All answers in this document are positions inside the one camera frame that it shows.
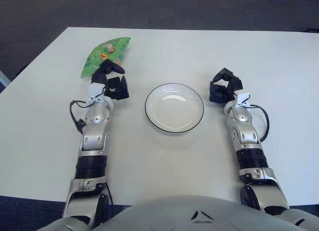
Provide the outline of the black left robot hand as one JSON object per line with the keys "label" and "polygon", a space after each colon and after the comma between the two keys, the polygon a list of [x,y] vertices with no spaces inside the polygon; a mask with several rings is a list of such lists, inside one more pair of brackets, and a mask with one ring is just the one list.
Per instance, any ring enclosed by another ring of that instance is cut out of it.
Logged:
{"label": "black left robot hand", "polygon": [[[108,79],[106,75],[110,74],[111,72],[121,74],[122,77],[120,78],[119,76],[117,76]],[[115,100],[129,98],[127,81],[124,74],[125,70],[118,64],[112,62],[109,59],[103,61],[91,77],[92,84],[95,83],[98,85],[102,85],[102,90],[94,96],[97,98],[99,96],[104,95]]]}

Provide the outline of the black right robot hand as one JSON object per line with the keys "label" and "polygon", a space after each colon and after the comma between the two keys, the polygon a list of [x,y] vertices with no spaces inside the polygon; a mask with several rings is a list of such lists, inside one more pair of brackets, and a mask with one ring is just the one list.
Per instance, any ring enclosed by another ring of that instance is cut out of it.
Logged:
{"label": "black right robot hand", "polygon": [[[218,85],[216,82],[227,81],[227,86]],[[233,72],[227,68],[220,70],[210,81],[209,85],[209,101],[214,103],[227,103],[235,100],[235,91],[243,89],[242,81],[236,77]]]}

